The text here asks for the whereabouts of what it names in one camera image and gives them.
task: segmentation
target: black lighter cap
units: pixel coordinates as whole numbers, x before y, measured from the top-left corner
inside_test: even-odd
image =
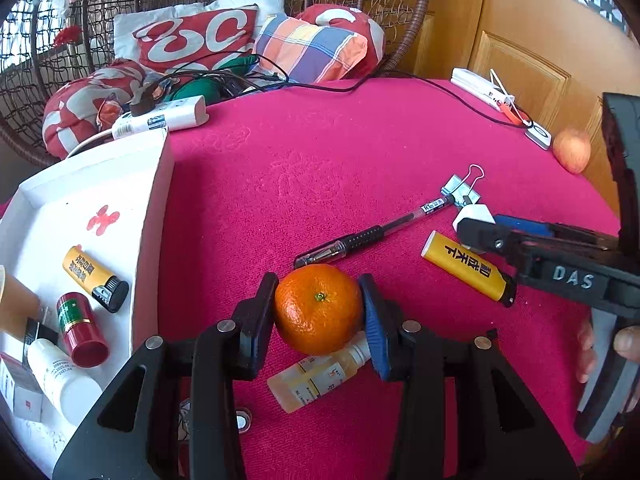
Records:
[[[112,314],[120,310],[129,293],[129,283],[117,276],[111,276],[104,286],[97,286],[91,295]]]
[[[502,293],[502,296],[498,301],[506,307],[513,306],[513,302],[516,300],[516,292],[518,290],[518,284],[516,283],[516,280],[514,280],[506,272],[502,272],[500,270],[500,275],[504,279],[505,283],[504,283],[504,292]]]

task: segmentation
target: white pillow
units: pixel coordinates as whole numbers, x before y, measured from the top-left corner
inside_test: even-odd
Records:
[[[113,50],[117,57],[140,61],[140,48],[133,32],[149,23],[184,18],[205,12],[204,4],[176,5],[164,9],[117,14],[113,19]]]
[[[140,48],[133,32],[149,23],[173,20],[193,16],[208,10],[237,9],[250,5],[258,6],[258,15],[251,37],[255,40],[269,14],[284,12],[284,0],[215,0],[208,6],[204,4],[176,5],[164,9],[117,14],[113,19],[113,49],[116,57],[140,60]]]
[[[284,0],[216,0],[205,7],[205,10],[235,9],[248,5],[258,6],[258,16],[255,19],[254,40],[260,35],[264,22],[269,14],[284,13]]]

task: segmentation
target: orange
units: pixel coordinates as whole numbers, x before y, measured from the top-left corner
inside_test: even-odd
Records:
[[[358,283],[327,264],[288,274],[276,289],[275,323],[284,341],[309,355],[344,348],[360,330],[364,308]]]

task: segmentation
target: blue gripper pad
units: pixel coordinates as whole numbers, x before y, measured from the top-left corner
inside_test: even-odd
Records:
[[[495,215],[495,223],[503,225],[509,229],[515,229],[523,231],[526,234],[533,236],[546,236],[552,238],[554,233],[549,229],[548,224],[544,222],[534,222],[533,220],[526,220],[524,218],[516,218],[515,216],[507,215]]]
[[[389,326],[390,319],[385,319],[388,318],[385,315],[388,314],[386,304],[373,277],[363,274],[358,278],[358,284],[364,298],[365,332],[371,352],[371,363],[380,379],[388,381],[391,376],[388,338],[394,336],[397,329],[395,326]]]

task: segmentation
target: wooden door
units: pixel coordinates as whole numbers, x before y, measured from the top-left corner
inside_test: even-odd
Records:
[[[483,0],[468,67],[493,68],[516,102],[553,135],[572,126],[591,137],[584,171],[618,212],[600,124],[602,93],[640,94],[640,48],[574,0]]]
[[[416,75],[450,79],[466,68],[478,30],[482,0],[429,0],[422,28],[399,68]]]

